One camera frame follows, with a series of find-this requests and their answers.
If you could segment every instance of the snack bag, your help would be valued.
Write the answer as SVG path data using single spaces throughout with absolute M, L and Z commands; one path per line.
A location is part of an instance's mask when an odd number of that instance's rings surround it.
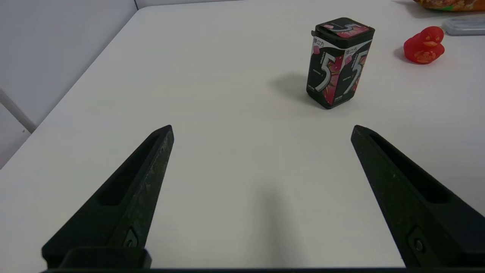
M 444 11 L 485 11 L 485 0 L 414 0 L 427 9 Z

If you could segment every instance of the white table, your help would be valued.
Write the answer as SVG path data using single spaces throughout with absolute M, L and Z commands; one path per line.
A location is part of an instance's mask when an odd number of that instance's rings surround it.
M 350 143 L 379 132 L 485 212 L 485 36 L 404 41 L 446 13 L 411 1 L 246 0 L 140 10 L 0 171 L 0 270 L 41 246 L 153 130 L 175 144 L 148 237 L 153 267 L 403 266 Z M 376 29 L 356 96 L 306 92 L 310 31 Z

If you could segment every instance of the plastic container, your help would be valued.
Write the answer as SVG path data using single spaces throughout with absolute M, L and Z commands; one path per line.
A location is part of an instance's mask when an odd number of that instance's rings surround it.
M 485 35 L 485 14 L 447 19 L 443 29 L 449 35 Z

